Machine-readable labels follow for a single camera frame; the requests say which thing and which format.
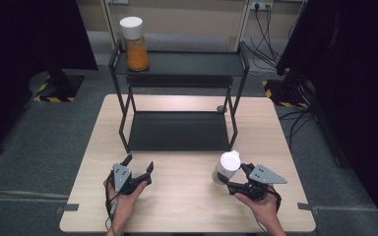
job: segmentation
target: black panel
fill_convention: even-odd
[[[45,71],[96,70],[76,1],[0,1],[0,142]]]
[[[232,86],[233,77],[127,76],[126,80],[131,87],[228,89]]]
[[[225,117],[218,112],[138,112],[132,150],[227,150]]]
[[[131,71],[121,53],[115,67],[118,75],[181,75],[181,76],[243,76],[239,52],[162,52],[149,51],[150,67],[141,72]]]
[[[324,115],[331,141],[378,207],[378,1],[347,0],[335,8],[310,8],[323,2],[331,1],[308,1],[311,18],[296,26],[280,66],[290,68],[287,84],[313,83],[319,105],[314,112]],[[321,25],[321,17],[332,22]],[[322,30],[331,34],[315,33]],[[320,46],[307,50],[298,38],[316,40]]]

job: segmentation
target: wrist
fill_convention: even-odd
[[[127,220],[116,219],[114,217],[113,221],[111,222],[110,230],[112,231],[113,235],[121,236],[126,224],[127,224]]]
[[[263,224],[272,236],[285,236],[286,233],[278,219]]]

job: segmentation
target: black stand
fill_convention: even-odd
[[[50,102],[72,102],[84,76],[64,75],[64,77],[53,79],[48,77],[35,95],[35,101]]]
[[[274,105],[277,106],[294,106],[306,108],[308,105],[302,95],[294,90],[292,93],[283,93],[283,81],[267,80],[263,82],[266,91],[266,97],[269,98]]]
[[[235,112],[250,69],[246,49],[236,52],[149,51],[150,67],[142,72],[128,69],[126,55],[116,43],[109,70],[122,111],[119,135],[127,152],[131,150],[231,150],[238,134]],[[117,76],[124,76],[128,96],[123,99]],[[234,77],[241,82],[232,103]],[[226,91],[214,111],[138,110],[133,88],[206,88]],[[124,126],[129,109],[134,111],[129,140]],[[225,111],[229,111],[233,134],[228,139]]]

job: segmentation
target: black cable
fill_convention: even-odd
[[[269,64],[270,66],[275,67],[275,65],[274,65],[272,62],[270,62],[267,58],[264,58],[263,55],[256,53],[256,52],[255,52],[252,48],[250,48],[250,47],[249,47],[244,41],[243,41],[243,43],[244,43],[244,45],[247,47],[247,49],[248,49],[248,50],[249,50],[254,56],[259,57],[260,59],[262,59],[264,62],[266,62],[266,63]],[[260,66],[258,66],[258,65],[256,64],[255,60],[254,60],[254,57],[253,57],[253,63],[254,63],[254,65],[257,66],[258,68],[266,69],[266,70],[271,70],[271,71],[276,71],[276,69],[274,69],[274,68],[265,68],[265,67],[260,67]]]
[[[272,10],[270,8],[270,6],[266,5],[266,13],[267,13],[267,28],[266,28],[266,32],[267,32],[267,36],[268,36],[268,46],[269,46],[269,49],[270,49],[270,52],[272,54],[272,57],[273,57],[273,60],[276,62],[276,56],[275,56],[275,50],[273,49],[272,47],[272,43],[270,42],[270,21],[272,20]]]
[[[302,118],[314,118],[314,116],[313,116],[313,115],[311,115],[311,116],[302,117]],[[283,120],[294,120],[294,119],[297,119],[297,117],[292,117],[292,118],[284,118]]]
[[[293,115],[293,114],[297,114],[297,113],[302,113],[302,112],[307,112],[308,109],[309,108],[304,109],[304,110],[297,110],[297,111],[292,111],[292,112],[286,113],[285,115],[280,116],[279,119],[282,120],[284,117],[289,116],[289,115]]]
[[[289,135],[287,136],[287,138],[289,138],[289,142],[288,142],[288,147],[289,147],[289,150],[291,150],[291,144],[292,144],[292,137],[293,137],[293,135],[294,134],[296,134],[298,131],[299,131],[299,129],[306,123],[306,122],[308,122],[310,119],[312,119],[313,117],[310,117],[310,118],[308,118],[307,120],[305,120],[303,123],[302,123],[302,125],[301,126],[299,126],[299,128],[295,131],[295,132],[293,132],[293,129],[294,129],[294,127],[296,126],[296,124],[297,124],[297,122],[300,120],[300,118],[302,118],[302,116],[304,115],[304,114],[306,114],[307,112],[309,112],[309,109],[306,109],[306,110],[304,110],[297,118],[296,118],[296,120],[293,122],[293,125],[290,127],[290,133],[289,133]]]
[[[258,56],[260,57],[264,62],[266,62],[268,65],[270,65],[272,68],[276,68],[276,61],[277,61],[277,58],[276,58],[276,55],[279,55],[279,53],[277,53],[273,48],[272,48],[272,45],[271,45],[271,42],[270,42],[270,22],[271,22],[271,19],[272,19],[272,12],[271,12],[271,9],[269,6],[266,6],[266,12],[267,12],[267,17],[266,17],[266,31],[263,32],[263,28],[262,28],[262,25],[260,23],[260,20],[259,20],[259,17],[258,17],[258,9],[256,9],[256,21],[257,21],[257,24],[259,25],[259,29],[260,29],[260,33],[262,34],[262,39],[260,40],[259,44],[256,46],[252,39],[252,44],[253,46],[255,47],[255,51],[253,53],[253,62],[254,62],[254,65],[257,66],[257,64],[255,63],[254,61],[254,58],[255,56]],[[262,42],[265,41],[266,44],[268,45],[269,49],[270,49],[270,53],[271,53],[271,56],[268,56],[266,55],[265,53],[261,52],[259,47],[260,45],[262,44]]]
[[[267,233],[267,230],[265,228],[263,228],[263,226],[260,222],[257,222],[257,224],[260,226],[260,228],[263,230],[263,232]]]
[[[109,217],[105,221],[105,228],[106,228],[106,230],[109,230],[109,228],[108,228],[108,220],[109,220]]]
[[[107,204],[111,204],[112,201],[119,196],[119,193],[117,193],[115,195],[115,197],[113,197],[112,199],[109,199],[108,184],[109,184],[109,181],[111,181],[112,178],[113,178],[113,172],[111,172],[111,174],[108,176],[108,178],[106,179],[106,182],[105,182],[105,194],[106,194]]]
[[[302,126],[305,125],[306,122],[310,121],[311,119],[314,119],[314,116],[311,116],[311,117],[308,117],[308,119],[306,119],[297,129],[296,131],[294,131],[291,136],[293,137],[299,130],[300,128],[302,128]]]

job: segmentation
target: white lid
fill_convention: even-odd
[[[241,160],[238,155],[238,152],[237,151],[225,152],[220,157],[220,164],[222,165],[223,168],[225,168],[228,171],[237,170],[241,165]]]
[[[119,22],[122,36],[134,40],[143,37],[143,20],[138,17],[127,17]]]

